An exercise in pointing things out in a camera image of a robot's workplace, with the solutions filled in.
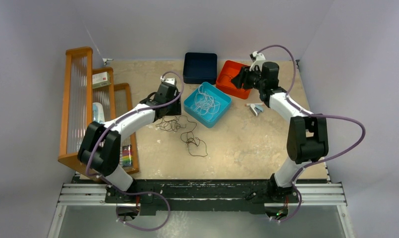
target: wooden shelf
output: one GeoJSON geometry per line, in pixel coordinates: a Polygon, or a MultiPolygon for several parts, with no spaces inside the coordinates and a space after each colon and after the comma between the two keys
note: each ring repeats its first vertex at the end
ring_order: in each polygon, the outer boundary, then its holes
{"type": "MultiPolygon", "coordinates": [[[[93,50],[81,47],[66,51],[65,84],[62,103],[62,122],[58,161],[85,175],[85,164],[77,159],[77,153],[84,137],[87,125],[93,121],[92,104],[103,105],[105,120],[116,118],[115,91],[126,93],[126,110],[132,109],[129,84],[114,85],[111,67],[93,69],[93,50]],[[92,89],[93,74],[108,72],[111,84],[107,87],[92,89]]],[[[133,167],[126,168],[129,174],[139,171],[135,133],[131,135],[133,167]]]]}

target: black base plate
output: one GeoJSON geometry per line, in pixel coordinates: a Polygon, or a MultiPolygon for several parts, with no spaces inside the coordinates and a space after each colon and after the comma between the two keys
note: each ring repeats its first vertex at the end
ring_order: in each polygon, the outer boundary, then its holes
{"type": "MultiPolygon", "coordinates": [[[[265,214],[265,203],[284,203],[285,197],[274,199],[268,194],[269,179],[140,179],[129,192],[154,191],[163,195],[173,211],[245,211],[265,214]]],[[[122,195],[107,188],[106,203],[135,203],[135,196],[122,195]]],[[[289,202],[297,197],[288,196],[289,202]]],[[[140,215],[155,215],[167,210],[165,202],[156,195],[140,196],[140,215]]]]}

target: cable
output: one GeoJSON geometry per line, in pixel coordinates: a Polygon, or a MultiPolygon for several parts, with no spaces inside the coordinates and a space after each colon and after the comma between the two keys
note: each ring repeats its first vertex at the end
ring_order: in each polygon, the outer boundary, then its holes
{"type": "Polygon", "coordinates": [[[185,126],[182,126],[179,121],[181,117],[186,118],[186,121],[189,123],[193,123],[195,124],[195,126],[193,127],[193,129],[191,129],[190,131],[184,132],[182,134],[180,134],[180,140],[183,141],[184,143],[186,143],[187,146],[187,151],[189,153],[189,155],[194,156],[194,157],[206,157],[208,156],[208,150],[207,150],[207,143],[205,143],[205,141],[199,139],[198,137],[195,137],[195,135],[193,134],[193,130],[196,128],[196,126],[198,125],[198,123],[194,122],[194,121],[190,121],[187,116],[185,115],[181,115],[179,117],[174,116],[174,119],[171,120],[165,120],[164,118],[162,118],[161,122],[156,124],[156,127],[158,127],[160,130],[163,131],[167,131],[167,132],[177,132],[180,128],[186,128],[185,126]],[[199,147],[199,145],[202,143],[205,144],[205,155],[193,155],[190,152],[190,145],[194,144],[196,145],[196,147],[199,147]]]}
{"type": "Polygon", "coordinates": [[[170,204],[169,204],[169,201],[167,201],[167,199],[166,199],[163,195],[161,195],[161,194],[159,194],[159,193],[157,193],[157,192],[152,192],[152,191],[150,191],[150,192],[134,192],[134,193],[132,193],[132,192],[125,192],[125,191],[120,190],[120,189],[117,188],[116,186],[112,185],[105,177],[101,177],[101,179],[102,179],[104,182],[106,182],[107,184],[111,185],[114,189],[116,189],[118,192],[120,192],[120,193],[123,194],[123,195],[128,195],[128,196],[139,196],[139,195],[152,194],[152,195],[158,196],[159,198],[161,198],[161,199],[166,203],[167,211],[168,211],[167,217],[166,217],[166,219],[164,220],[164,222],[163,222],[161,225],[157,226],[157,227],[154,227],[154,228],[143,228],[143,227],[139,227],[139,226],[133,225],[133,224],[131,224],[131,223],[128,223],[128,222],[126,222],[126,221],[120,219],[119,213],[118,213],[119,207],[116,207],[116,216],[117,216],[117,220],[116,220],[116,221],[117,221],[117,222],[121,222],[121,223],[124,224],[124,225],[127,225],[127,226],[129,226],[129,227],[135,228],[135,229],[140,230],[140,231],[143,231],[143,232],[152,232],[152,231],[156,231],[156,230],[160,229],[161,227],[163,227],[163,226],[167,223],[167,221],[169,221],[170,214],[171,214],[170,204]]]}
{"type": "Polygon", "coordinates": [[[293,189],[297,192],[297,195],[298,195],[298,205],[297,205],[297,208],[294,210],[294,212],[293,212],[290,216],[286,217],[285,219],[278,220],[278,222],[284,222],[284,221],[287,221],[288,219],[290,219],[291,217],[293,217],[293,216],[298,212],[298,210],[300,209],[301,202],[302,202],[302,197],[301,197],[300,191],[298,191],[297,187],[295,186],[295,181],[296,181],[296,179],[300,176],[301,172],[302,172],[304,169],[306,169],[306,168],[308,168],[308,167],[310,167],[310,166],[313,166],[313,165],[316,165],[316,164],[320,164],[320,163],[323,163],[323,162],[326,162],[326,161],[329,161],[329,160],[333,160],[333,159],[335,159],[335,158],[337,158],[337,157],[339,157],[339,156],[341,156],[341,155],[343,155],[343,154],[349,152],[350,150],[354,149],[357,145],[359,145],[359,144],[363,141],[364,137],[366,136],[366,128],[364,127],[364,125],[363,125],[361,122],[359,122],[359,121],[357,121],[357,120],[355,120],[355,119],[348,118],[348,117],[343,117],[343,116],[335,116],[335,115],[321,115],[321,114],[318,114],[318,115],[317,115],[317,114],[312,114],[312,113],[309,113],[309,112],[307,112],[306,110],[304,110],[304,109],[303,109],[302,107],[300,107],[299,105],[296,105],[295,103],[293,103],[293,102],[290,100],[290,98],[289,98],[289,94],[290,94],[290,92],[291,92],[291,90],[292,90],[292,88],[293,88],[293,86],[294,86],[294,83],[295,83],[295,76],[296,76],[296,73],[297,73],[297,69],[296,69],[296,67],[295,67],[295,60],[294,60],[294,57],[293,57],[291,51],[289,51],[286,47],[284,47],[284,46],[282,46],[282,45],[270,45],[270,46],[267,46],[267,47],[264,47],[264,48],[258,50],[257,53],[261,53],[262,51],[264,51],[264,50],[266,50],[266,49],[268,49],[268,48],[272,48],[272,47],[279,47],[279,48],[282,48],[282,49],[284,49],[285,51],[287,51],[287,53],[288,53],[288,54],[290,55],[290,57],[291,57],[291,61],[292,61],[292,64],[293,64],[293,72],[294,72],[294,73],[293,73],[293,76],[292,76],[291,85],[290,85],[290,88],[288,89],[288,91],[287,91],[286,94],[285,94],[285,99],[287,100],[288,103],[290,103],[294,108],[296,108],[297,110],[300,110],[303,114],[305,114],[305,115],[307,115],[307,116],[309,116],[309,117],[313,117],[313,118],[330,118],[330,119],[345,120],[345,121],[349,121],[349,122],[355,123],[355,124],[357,124],[357,125],[359,125],[359,126],[361,127],[361,136],[360,136],[360,138],[359,138],[354,144],[352,144],[351,146],[349,146],[349,147],[346,148],[345,150],[343,150],[343,151],[341,151],[341,152],[339,152],[339,153],[337,153],[337,154],[335,154],[335,155],[332,155],[332,156],[330,156],[330,157],[328,157],[328,158],[325,158],[325,159],[319,160],[319,161],[317,161],[317,162],[313,162],[313,163],[310,163],[310,164],[308,164],[308,165],[305,165],[305,166],[303,166],[302,168],[300,168],[300,169],[295,173],[295,175],[293,176],[291,182],[292,182],[292,187],[293,187],[293,189]]]}
{"type": "Polygon", "coordinates": [[[198,87],[194,101],[195,103],[190,108],[201,116],[211,115],[211,118],[213,118],[220,110],[221,103],[215,101],[213,96],[205,92],[202,84],[198,87]]]}
{"type": "Polygon", "coordinates": [[[132,116],[132,115],[134,115],[135,113],[142,112],[142,111],[145,111],[145,110],[153,110],[153,109],[157,109],[157,108],[167,107],[168,105],[170,105],[170,104],[176,102],[176,101],[181,97],[181,95],[182,95],[182,93],[183,93],[183,90],[184,90],[184,82],[183,82],[182,77],[181,77],[178,73],[176,73],[176,72],[174,72],[174,71],[167,71],[167,72],[165,72],[165,73],[161,76],[161,78],[164,78],[164,76],[165,76],[166,74],[168,74],[168,73],[173,73],[173,74],[175,74],[175,75],[179,78],[179,80],[181,81],[182,87],[181,87],[180,93],[179,93],[173,100],[171,100],[171,101],[168,102],[168,103],[164,103],[164,104],[157,105],[157,106],[152,106],[152,107],[147,107],[147,108],[141,108],[141,109],[139,109],[139,110],[137,110],[137,111],[130,111],[130,112],[128,112],[127,114],[124,114],[122,117],[118,118],[118,119],[117,119],[114,123],[112,123],[109,127],[107,127],[106,130],[100,135],[100,137],[99,137],[99,139],[97,140],[96,144],[94,145],[93,151],[91,152],[90,158],[89,158],[89,160],[88,160],[88,162],[87,162],[87,167],[86,167],[86,169],[85,169],[85,174],[86,174],[86,176],[96,176],[96,175],[98,175],[98,174],[91,174],[91,173],[90,173],[91,163],[93,162],[94,153],[97,151],[97,148],[99,147],[100,143],[103,141],[103,138],[104,138],[104,137],[106,136],[106,134],[112,129],[112,127],[114,127],[117,123],[121,122],[122,120],[124,120],[124,119],[126,119],[126,118],[128,118],[128,117],[130,117],[130,116],[132,116]]]}
{"type": "MultiPolygon", "coordinates": [[[[181,89],[180,89],[180,93],[179,93],[173,100],[171,100],[170,102],[167,102],[167,103],[164,103],[164,104],[161,104],[161,105],[157,105],[157,106],[152,106],[152,107],[147,107],[147,108],[141,108],[141,109],[139,109],[139,110],[137,110],[137,111],[130,111],[130,112],[128,112],[127,114],[124,114],[122,117],[118,118],[118,119],[117,119],[114,123],[112,123],[110,126],[108,126],[108,127],[105,129],[105,131],[100,135],[99,139],[97,140],[96,144],[94,145],[93,151],[91,152],[91,155],[90,155],[90,158],[89,158],[89,160],[88,160],[88,162],[87,162],[87,167],[86,167],[86,170],[85,170],[85,174],[86,174],[87,176],[97,176],[97,175],[98,175],[98,174],[90,174],[90,167],[91,167],[91,163],[93,162],[94,154],[95,154],[95,152],[97,151],[97,148],[99,147],[100,143],[103,141],[103,138],[106,136],[106,134],[107,134],[117,123],[119,123],[120,121],[122,121],[122,120],[124,120],[124,119],[130,117],[131,115],[133,115],[133,114],[135,114],[135,113],[141,112],[141,111],[153,110],[153,109],[157,109],[157,108],[167,107],[168,105],[170,105],[170,104],[176,102],[176,101],[181,97],[181,95],[182,95],[182,93],[183,93],[183,90],[184,90],[184,83],[183,83],[182,77],[181,77],[178,73],[176,73],[176,72],[174,72],[174,71],[167,71],[167,72],[165,72],[165,73],[161,76],[161,78],[164,78],[164,77],[166,76],[166,74],[168,74],[168,73],[173,73],[173,74],[175,74],[175,75],[179,78],[179,80],[181,81],[182,87],[181,87],[181,89]]],[[[170,205],[169,205],[169,202],[166,200],[166,198],[164,198],[161,194],[156,193],[156,192],[137,192],[137,193],[129,193],[129,192],[124,192],[124,191],[118,189],[118,188],[115,187],[115,186],[114,186],[114,188],[115,188],[116,190],[118,190],[119,192],[121,192],[122,194],[129,195],[129,196],[137,196],[137,195],[143,195],[143,194],[149,194],[149,193],[151,193],[151,194],[154,194],[154,195],[158,196],[158,197],[161,198],[162,200],[164,200],[164,202],[165,202],[166,205],[167,205],[168,214],[167,214],[166,220],[165,220],[161,225],[159,225],[158,227],[150,228],[150,229],[142,228],[142,227],[138,227],[138,226],[132,225],[132,224],[130,224],[130,223],[127,223],[127,222],[125,222],[125,221],[122,221],[122,220],[120,220],[120,219],[118,218],[118,220],[121,221],[123,224],[128,225],[128,226],[130,226],[130,227],[132,227],[132,228],[135,228],[135,229],[137,229],[137,230],[140,230],[140,231],[155,231],[155,230],[158,230],[158,229],[160,229],[161,227],[163,227],[163,226],[167,223],[167,221],[169,220],[169,217],[170,217],[170,214],[171,214],[170,205]]]]}
{"type": "Polygon", "coordinates": [[[182,126],[178,121],[179,118],[174,116],[174,119],[165,120],[164,117],[161,118],[161,122],[156,124],[160,130],[167,131],[167,132],[177,132],[180,128],[186,128],[186,126],[182,126]]]}

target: string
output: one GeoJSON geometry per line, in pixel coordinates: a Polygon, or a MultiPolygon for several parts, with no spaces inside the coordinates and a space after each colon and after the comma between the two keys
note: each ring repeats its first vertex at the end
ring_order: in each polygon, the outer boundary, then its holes
{"type": "Polygon", "coordinates": [[[214,100],[214,97],[204,91],[204,86],[198,87],[198,92],[195,94],[194,104],[190,107],[199,115],[211,115],[211,118],[220,110],[221,103],[214,100]]]}
{"type": "Polygon", "coordinates": [[[161,119],[161,122],[156,124],[156,127],[158,127],[160,130],[167,131],[167,132],[177,132],[181,128],[186,128],[187,125],[181,125],[180,124],[180,118],[184,117],[186,118],[186,121],[191,124],[195,124],[194,127],[190,131],[186,131],[182,134],[180,134],[180,140],[184,142],[187,146],[187,151],[189,155],[193,157],[206,157],[208,156],[208,148],[207,148],[207,143],[205,141],[199,139],[199,137],[195,136],[193,134],[193,131],[195,130],[196,126],[198,123],[194,121],[190,121],[187,116],[181,115],[179,117],[174,116],[174,119],[171,120],[165,120],[164,118],[161,119]],[[196,147],[199,147],[203,143],[205,145],[205,155],[200,155],[200,154],[192,154],[190,151],[190,146],[194,145],[196,147]]]}

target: white box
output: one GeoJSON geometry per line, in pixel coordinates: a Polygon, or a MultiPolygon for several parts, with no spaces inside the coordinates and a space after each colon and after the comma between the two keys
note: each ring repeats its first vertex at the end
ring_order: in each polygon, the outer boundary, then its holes
{"type": "Polygon", "coordinates": [[[100,88],[110,85],[109,73],[103,72],[93,75],[93,86],[92,88],[100,88]]]}

